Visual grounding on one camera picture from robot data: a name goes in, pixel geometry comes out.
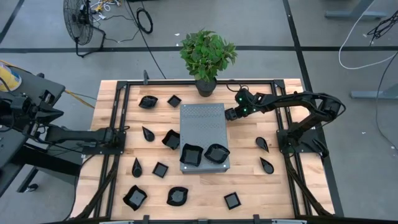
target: wire bundle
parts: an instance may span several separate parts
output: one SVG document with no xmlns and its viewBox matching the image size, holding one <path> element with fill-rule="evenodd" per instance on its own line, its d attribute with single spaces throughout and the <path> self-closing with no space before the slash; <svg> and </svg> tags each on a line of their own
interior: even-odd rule
<svg viewBox="0 0 398 224">
<path fill-rule="evenodd" d="M 386 62 L 386 61 L 388 61 L 388 60 L 390 60 L 390 59 L 393 58 L 393 55 L 391 55 L 390 57 L 388 57 L 388 58 L 386 58 L 386 59 L 384 59 L 384 60 L 381 60 L 381 61 L 379 61 L 379 62 L 374 62 L 374 63 L 370 63 L 370 64 L 368 64 L 368 65 L 363 65 L 363 66 L 359 66 L 359 67 L 347 67 L 347 66 L 343 65 L 343 63 L 341 62 L 341 50 L 343 49 L 344 45 L 346 45 L 346 43 L 347 43 L 347 41 L 348 41 L 348 39 L 349 39 L 351 33 L 353 32 L 354 28 L 356 27 L 357 23 L 362 19 L 362 17 L 363 17 L 363 15 L 365 14 L 365 12 L 366 12 L 367 10 L 369 10 L 369 8 L 373 5 L 373 3 L 374 3 L 374 2 L 372 2 L 372 3 L 368 6 L 368 8 L 365 9 L 365 11 L 362 12 L 361 16 L 360 16 L 360 17 L 358 18 L 358 20 L 354 23 L 353 27 L 351 28 L 351 30 L 349 31 L 349 33 L 348 33 L 348 35 L 347 35 L 346 40 L 343 42 L 343 45 L 341 45 L 341 47 L 340 47 L 340 49 L 339 49 L 339 51 L 338 51 L 338 61 L 339 61 L 340 65 L 341 65 L 343 68 L 345 68 L 345 69 L 356 70 L 356 69 L 366 68 L 366 67 L 370 67 L 370 66 L 373 66 L 373 65 L 377 65 L 377 64 Z"/>
<path fill-rule="evenodd" d="M 398 22 L 398 11 L 396 11 L 390 18 L 383 20 L 373 30 L 368 32 L 368 35 L 373 35 L 372 41 L 369 46 L 372 45 L 373 40 L 384 36 L 396 23 Z"/>
</svg>

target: black bowl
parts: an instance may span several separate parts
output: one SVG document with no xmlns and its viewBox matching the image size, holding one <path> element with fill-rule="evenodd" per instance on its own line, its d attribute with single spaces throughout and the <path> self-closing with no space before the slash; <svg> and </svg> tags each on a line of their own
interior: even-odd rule
<svg viewBox="0 0 398 224">
<path fill-rule="evenodd" d="M 144 203 L 145 198 L 147 198 L 147 194 L 134 185 L 130 188 L 126 196 L 124 196 L 123 202 L 136 211 Z"/>
<path fill-rule="evenodd" d="M 163 138 L 162 143 L 174 150 L 180 145 L 180 134 L 171 129 Z"/>
<path fill-rule="evenodd" d="M 205 152 L 206 159 L 222 164 L 228 158 L 229 150 L 220 144 L 212 144 Z"/>
<path fill-rule="evenodd" d="M 192 146 L 190 144 L 185 143 L 184 147 L 182 147 L 180 162 L 182 162 L 183 164 L 188 164 L 198 167 L 201 161 L 202 152 L 203 152 L 202 147 Z"/>
<path fill-rule="evenodd" d="M 173 187 L 167 196 L 167 204 L 171 206 L 181 206 L 188 198 L 188 189 L 185 187 Z"/>
<path fill-rule="evenodd" d="M 154 96 L 144 96 L 142 97 L 141 101 L 139 102 L 139 107 L 143 109 L 152 109 L 155 107 L 157 102 L 157 98 Z"/>
</svg>

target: black square dish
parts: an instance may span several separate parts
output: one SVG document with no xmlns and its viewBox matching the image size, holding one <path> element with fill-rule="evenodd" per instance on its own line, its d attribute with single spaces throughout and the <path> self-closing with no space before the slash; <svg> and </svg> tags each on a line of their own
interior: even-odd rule
<svg viewBox="0 0 398 224">
<path fill-rule="evenodd" d="M 147 194 L 134 185 L 130 188 L 126 196 L 124 196 L 123 202 L 136 211 L 144 203 L 145 198 L 147 198 Z"/>
<path fill-rule="evenodd" d="M 181 99 L 173 95 L 167 102 L 175 108 L 180 104 Z"/>
<path fill-rule="evenodd" d="M 185 144 L 184 147 L 182 147 L 180 162 L 198 167 L 201 161 L 202 152 L 203 148 L 200 146 Z"/>
<path fill-rule="evenodd" d="M 168 168 L 169 168 L 168 166 L 157 162 L 155 169 L 154 169 L 154 171 L 152 171 L 152 173 L 158 177 L 163 178 L 164 175 L 166 174 Z"/>
<path fill-rule="evenodd" d="M 225 202 L 230 210 L 241 205 L 241 201 L 239 200 L 236 192 L 233 192 L 227 196 L 224 196 L 224 199 L 225 199 Z"/>
<path fill-rule="evenodd" d="M 171 129 L 163 138 L 162 143 L 174 150 L 180 145 L 180 134 Z"/>
<path fill-rule="evenodd" d="M 152 109 L 155 107 L 157 98 L 154 96 L 144 96 L 139 102 L 139 107 L 143 109 Z"/>
<path fill-rule="evenodd" d="M 220 144 L 212 144 L 205 152 L 206 159 L 222 164 L 229 155 L 229 150 Z"/>
</svg>

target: small black square container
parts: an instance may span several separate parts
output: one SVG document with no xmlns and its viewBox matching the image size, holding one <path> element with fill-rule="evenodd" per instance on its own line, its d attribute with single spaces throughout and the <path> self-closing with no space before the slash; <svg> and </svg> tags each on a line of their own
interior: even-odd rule
<svg viewBox="0 0 398 224">
<path fill-rule="evenodd" d="M 171 129 L 163 138 L 162 143 L 174 150 L 180 145 L 180 134 Z"/>
<path fill-rule="evenodd" d="M 176 108 L 180 104 L 181 99 L 178 98 L 176 95 L 173 95 L 167 102 L 174 108 Z"/>
<path fill-rule="evenodd" d="M 154 171 L 152 171 L 152 173 L 158 177 L 163 178 L 164 175 L 166 174 L 168 168 L 169 168 L 168 166 L 157 162 L 155 169 L 154 169 Z"/>
<path fill-rule="evenodd" d="M 145 198 L 147 198 L 147 194 L 134 185 L 130 188 L 126 196 L 123 197 L 123 202 L 136 211 L 144 203 Z"/>
<path fill-rule="evenodd" d="M 239 200 L 236 192 L 233 192 L 227 196 L 224 196 L 224 199 L 225 199 L 225 202 L 230 210 L 241 205 L 241 201 Z"/>
<path fill-rule="evenodd" d="M 203 148 L 185 143 L 182 147 L 180 162 L 198 167 L 201 161 Z"/>
</svg>

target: black clamp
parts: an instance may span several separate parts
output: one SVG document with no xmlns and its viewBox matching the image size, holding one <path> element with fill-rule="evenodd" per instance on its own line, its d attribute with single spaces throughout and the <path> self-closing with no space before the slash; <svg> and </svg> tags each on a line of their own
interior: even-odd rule
<svg viewBox="0 0 398 224">
<path fill-rule="evenodd" d="M 209 220 L 205 220 L 205 219 L 198 219 L 198 224 L 208 224 Z"/>
<path fill-rule="evenodd" d="M 144 218 L 142 219 L 142 224 L 149 224 L 149 215 L 144 215 Z"/>
<path fill-rule="evenodd" d="M 253 219 L 254 219 L 254 224 L 261 224 L 260 215 L 258 214 L 253 215 Z"/>
<path fill-rule="evenodd" d="M 147 70 L 144 70 L 144 85 L 148 85 L 148 79 L 149 79 L 149 76 L 148 76 Z"/>
</svg>

